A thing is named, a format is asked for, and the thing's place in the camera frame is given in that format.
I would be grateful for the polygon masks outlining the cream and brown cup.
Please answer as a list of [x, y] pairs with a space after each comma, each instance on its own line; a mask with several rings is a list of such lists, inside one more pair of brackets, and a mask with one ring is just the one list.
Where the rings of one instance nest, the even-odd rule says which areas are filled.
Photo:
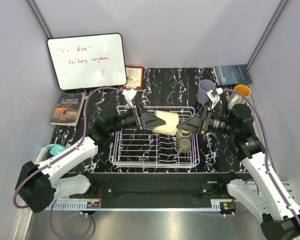
[[185, 130], [182, 130], [182, 129], [177, 129], [176, 131], [176, 137], [179, 139], [179, 140], [182, 140], [182, 139], [189, 139], [191, 137], [191, 132], [189, 131], [185, 131]]

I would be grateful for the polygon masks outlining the cream ribbed cup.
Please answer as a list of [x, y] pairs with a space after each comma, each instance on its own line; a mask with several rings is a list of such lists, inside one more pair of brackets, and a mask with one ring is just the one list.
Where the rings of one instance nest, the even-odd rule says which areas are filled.
[[154, 127], [152, 131], [156, 134], [167, 136], [174, 136], [177, 132], [177, 125], [179, 124], [179, 115], [175, 112], [155, 111], [155, 116], [164, 120], [165, 124]]

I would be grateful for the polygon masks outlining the lilac plastic cup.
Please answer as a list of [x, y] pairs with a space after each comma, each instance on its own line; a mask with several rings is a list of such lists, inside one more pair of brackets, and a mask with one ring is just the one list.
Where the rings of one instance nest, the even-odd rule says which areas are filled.
[[209, 97], [207, 93], [209, 91], [213, 91], [215, 89], [215, 84], [213, 81], [204, 79], [198, 83], [198, 90], [197, 90], [197, 101], [204, 105], [209, 101]]

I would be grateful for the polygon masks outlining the floral white mug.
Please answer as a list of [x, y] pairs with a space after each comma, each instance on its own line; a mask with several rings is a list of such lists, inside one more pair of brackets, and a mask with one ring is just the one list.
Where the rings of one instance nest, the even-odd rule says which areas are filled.
[[246, 98], [248, 98], [251, 95], [251, 89], [243, 84], [235, 86], [234, 91], [235, 92], [231, 93], [228, 100], [227, 106], [229, 110], [231, 110], [236, 104], [245, 104], [246, 100], [241, 95], [243, 95]]

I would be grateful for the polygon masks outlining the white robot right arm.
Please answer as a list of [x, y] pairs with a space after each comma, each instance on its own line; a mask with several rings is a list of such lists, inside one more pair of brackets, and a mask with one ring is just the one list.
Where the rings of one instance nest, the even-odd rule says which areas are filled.
[[266, 159], [266, 148], [253, 128], [254, 118], [249, 106], [237, 104], [224, 118], [203, 107], [177, 129], [196, 135], [222, 132], [229, 138], [229, 148], [248, 170], [261, 194], [255, 193], [235, 173], [228, 173], [217, 184], [218, 195], [232, 197], [259, 221], [268, 240], [295, 240], [300, 237], [300, 206], [289, 195], [272, 165]]

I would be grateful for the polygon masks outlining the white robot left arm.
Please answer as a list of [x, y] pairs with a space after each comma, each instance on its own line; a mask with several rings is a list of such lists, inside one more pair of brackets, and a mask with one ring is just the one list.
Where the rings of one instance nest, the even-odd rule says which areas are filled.
[[98, 117], [93, 127], [74, 145], [41, 163], [25, 163], [21, 168], [15, 193], [33, 213], [45, 210], [60, 198], [93, 198], [98, 193], [99, 181], [92, 174], [82, 172], [71, 177], [64, 175], [108, 147], [114, 139], [114, 133], [131, 128], [148, 130], [165, 124], [165, 120], [150, 113], [141, 104], [123, 115], [108, 119]]

